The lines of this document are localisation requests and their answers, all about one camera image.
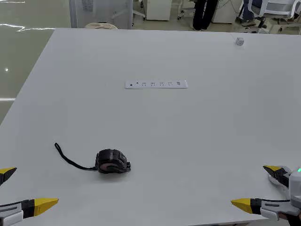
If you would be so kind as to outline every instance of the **small gray object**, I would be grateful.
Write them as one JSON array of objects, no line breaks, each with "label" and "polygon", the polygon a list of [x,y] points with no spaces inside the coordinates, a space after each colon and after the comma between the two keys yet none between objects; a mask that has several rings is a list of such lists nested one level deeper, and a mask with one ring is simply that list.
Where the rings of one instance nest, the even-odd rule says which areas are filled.
[{"label": "small gray object", "polygon": [[242,46],[244,44],[245,40],[243,38],[237,38],[235,41],[235,44],[238,46]]}]

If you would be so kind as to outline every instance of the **white cabinet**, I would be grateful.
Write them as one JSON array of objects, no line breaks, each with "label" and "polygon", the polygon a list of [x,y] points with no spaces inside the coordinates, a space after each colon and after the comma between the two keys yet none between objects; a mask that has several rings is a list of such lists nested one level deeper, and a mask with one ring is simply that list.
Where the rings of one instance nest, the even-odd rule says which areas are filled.
[{"label": "white cabinet", "polygon": [[147,20],[169,20],[172,0],[143,0]]},{"label": "white cabinet", "polygon": [[219,0],[216,7],[213,23],[234,23],[242,0]]}]

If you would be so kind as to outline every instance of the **cable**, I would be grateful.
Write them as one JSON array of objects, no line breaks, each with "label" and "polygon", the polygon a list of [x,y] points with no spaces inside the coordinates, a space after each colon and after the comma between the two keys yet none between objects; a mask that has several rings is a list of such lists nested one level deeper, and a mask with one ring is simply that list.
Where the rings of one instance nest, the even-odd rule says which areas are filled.
[{"label": "cable", "polygon": [[225,5],[227,5],[229,2],[231,3],[231,6],[232,6],[234,12],[238,14],[239,12],[237,12],[237,11],[235,10],[235,7],[234,7],[234,5],[233,5],[232,0],[228,0],[226,3],[224,3],[221,7],[218,7],[217,9],[223,8],[223,7],[224,7]]},{"label": "cable", "polygon": [[231,2],[231,5],[232,5],[232,8],[233,8],[234,12],[237,13],[237,14],[239,14],[240,12],[237,12],[237,11],[235,10],[235,7],[234,7],[234,5],[233,5],[232,0],[230,0],[230,2]]},{"label": "cable", "polygon": [[229,2],[230,0],[228,0],[225,4],[223,4],[221,7],[218,7],[217,9],[221,9],[221,8],[223,8],[225,5],[227,5],[228,4],[228,2]]},{"label": "cable", "polygon": [[80,166],[78,164],[76,164],[74,161],[68,159],[62,152],[61,147],[58,145],[58,143],[55,143],[55,148],[57,149],[57,151],[59,152],[59,154],[61,155],[61,157],[68,162],[69,164],[71,164],[72,166],[75,166],[76,168],[79,168],[81,170],[90,170],[90,171],[96,171],[97,167],[91,167],[91,168],[86,168],[83,166]]}]

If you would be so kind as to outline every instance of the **floor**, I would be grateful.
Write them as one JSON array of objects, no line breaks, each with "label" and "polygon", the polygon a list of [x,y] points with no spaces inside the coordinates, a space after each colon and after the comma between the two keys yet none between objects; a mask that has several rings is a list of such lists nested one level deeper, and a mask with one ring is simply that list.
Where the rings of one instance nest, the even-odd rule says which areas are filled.
[{"label": "floor", "polygon": [[[177,0],[170,21],[143,21],[134,18],[134,29],[193,31],[191,17],[177,20]],[[142,11],[140,4],[135,9]],[[0,123],[13,104],[23,83],[39,58],[54,27],[70,27],[67,0],[0,0]],[[211,24],[210,32],[238,32],[238,24]],[[294,28],[282,33],[297,34]],[[251,226],[284,226],[280,222],[254,222]]]}]

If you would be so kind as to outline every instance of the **white table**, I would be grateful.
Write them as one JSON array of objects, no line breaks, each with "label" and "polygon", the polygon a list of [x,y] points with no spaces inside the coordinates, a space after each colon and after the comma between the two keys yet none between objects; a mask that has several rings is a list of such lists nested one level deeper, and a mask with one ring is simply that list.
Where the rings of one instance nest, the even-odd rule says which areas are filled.
[{"label": "white table", "polygon": [[[56,30],[0,126],[0,166],[18,167],[1,203],[60,199],[23,226],[263,219],[230,200],[281,199],[262,165],[300,165],[300,45],[285,35]],[[189,88],[124,89],[135,79]],[[132,171],[79,170],[54,142],[85,166],[119,149]]]}]

